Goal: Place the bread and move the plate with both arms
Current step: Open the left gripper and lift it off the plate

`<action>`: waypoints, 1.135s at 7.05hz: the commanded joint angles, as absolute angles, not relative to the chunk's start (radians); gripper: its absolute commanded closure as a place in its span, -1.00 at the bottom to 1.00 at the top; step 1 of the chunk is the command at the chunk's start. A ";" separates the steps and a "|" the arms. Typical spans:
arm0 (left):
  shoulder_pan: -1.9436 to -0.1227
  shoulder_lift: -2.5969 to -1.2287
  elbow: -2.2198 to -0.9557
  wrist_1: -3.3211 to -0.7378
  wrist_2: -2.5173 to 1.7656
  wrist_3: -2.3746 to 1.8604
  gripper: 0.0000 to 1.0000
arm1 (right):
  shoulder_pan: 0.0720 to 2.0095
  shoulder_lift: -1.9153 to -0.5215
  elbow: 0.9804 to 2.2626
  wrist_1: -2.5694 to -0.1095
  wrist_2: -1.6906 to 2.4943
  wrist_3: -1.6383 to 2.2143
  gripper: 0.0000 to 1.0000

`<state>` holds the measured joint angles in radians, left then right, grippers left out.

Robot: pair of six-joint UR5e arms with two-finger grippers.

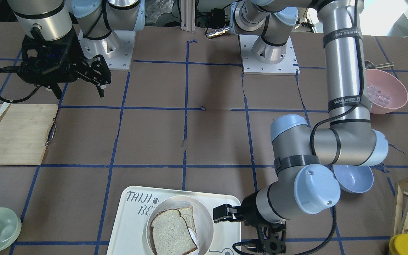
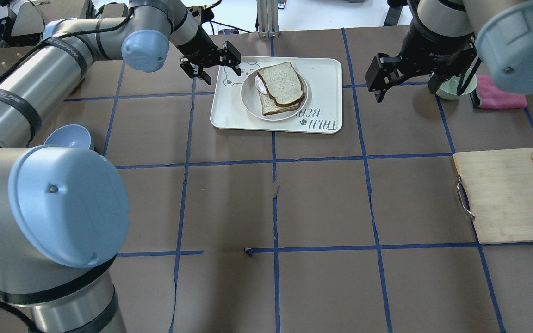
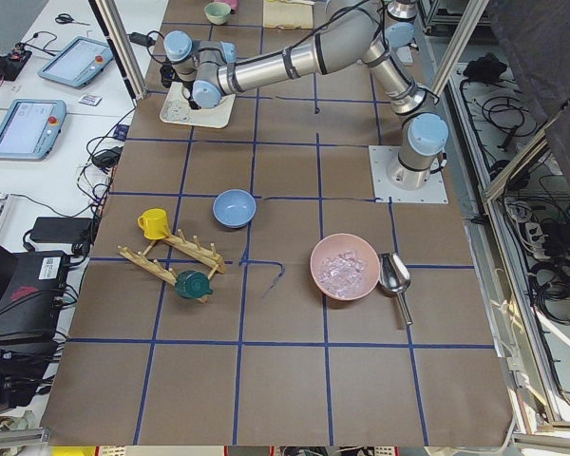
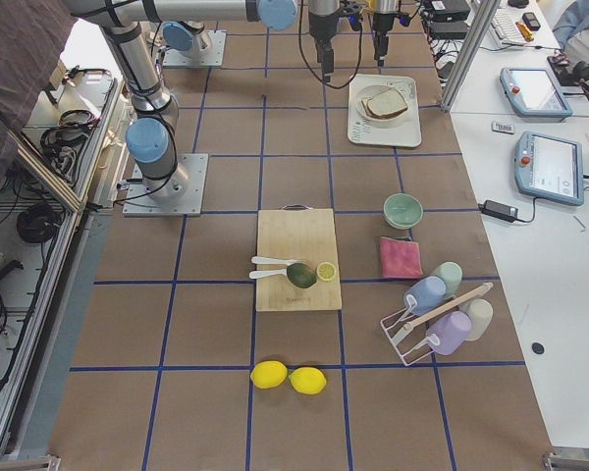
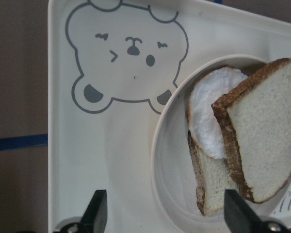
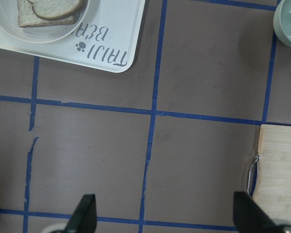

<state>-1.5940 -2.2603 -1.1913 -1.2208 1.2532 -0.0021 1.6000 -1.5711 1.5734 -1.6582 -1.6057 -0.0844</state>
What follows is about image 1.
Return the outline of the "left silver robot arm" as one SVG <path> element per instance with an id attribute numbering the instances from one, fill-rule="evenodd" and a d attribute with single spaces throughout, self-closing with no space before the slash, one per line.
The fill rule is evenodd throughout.
<path id="1" fill-rule="evenodd" d="M 329 118 L 313 128 L 296 114 L 271 124 L 277 181 L 246 197 L 240 206 L 215 207 L 213 220 L 266 226 L 313 215 L 337 204 L 339 182 L 327 165 L 373 166 L 387 156 L 388 143 L 370 123 L 365 85 L 362 0 L 240 0 L 231 4 L 230 32 L 258 35 L 254 53 L 284 52 L 297 8 L 314 8 L 323 24 Z"/>

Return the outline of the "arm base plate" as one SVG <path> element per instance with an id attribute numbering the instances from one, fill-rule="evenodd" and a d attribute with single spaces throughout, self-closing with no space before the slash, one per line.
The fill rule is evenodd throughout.
<path id="1" fill-rule="evenodd" d="M 299 75 L 291 38 L 285 45 L 272 46 L 266 44 L 260 36 L 239 35 L 240 52 L 244 74 L 259 75 Z"/>
<path id="2" fill-rule="evenodd" d="M 102 55 L 110 70 L 129 71 L 132 63 L 132 54 L 136 31 L 117 30 L 105 39 L 83 39 L 80 31 L 78 40 L 86 58 Z"/>

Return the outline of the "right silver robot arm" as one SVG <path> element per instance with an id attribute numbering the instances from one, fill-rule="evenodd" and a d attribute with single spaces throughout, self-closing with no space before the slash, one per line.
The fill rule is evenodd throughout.
<path id="1" fill-rule="evenodd" d="M 111 69 L 128 69 L 128 34 L 145 25 L 144 0 L 9 0 L 25 32 L 16 74 L 26 83 L 62 97 L 59 83 L 78 79 L 96 86 L 100 97 Z"/>

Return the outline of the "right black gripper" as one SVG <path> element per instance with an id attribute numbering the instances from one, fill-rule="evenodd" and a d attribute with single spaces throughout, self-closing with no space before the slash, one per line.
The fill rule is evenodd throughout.
<path id="1" fill-rule="evenodd" d="M 26 83 L 50 86 L 58 100 L 63 95 L 58 83 L 82 79 L 96 85 L 99 96 L 104 97 L 112 78 L 103 55 L 84 55 L 74 30 L 52 41 L 46 41 L 40 30 L 31 30 L 22 42 L 22 63 L 17 75 Z"/>

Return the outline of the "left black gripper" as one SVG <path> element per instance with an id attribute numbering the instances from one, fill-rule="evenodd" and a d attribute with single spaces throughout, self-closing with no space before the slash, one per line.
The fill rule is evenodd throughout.
<path id="1" fill-rule="evenodd" d="M 259 227 L 265 225 L 265 219 L 259 213 L 256 206 L 257 193 L 252 193 L 243 199 L 240 206 L 231 206 L 223 204 L 213 208 L 213 222 L 242 222 L 245 221 L 249 226 Z"/>

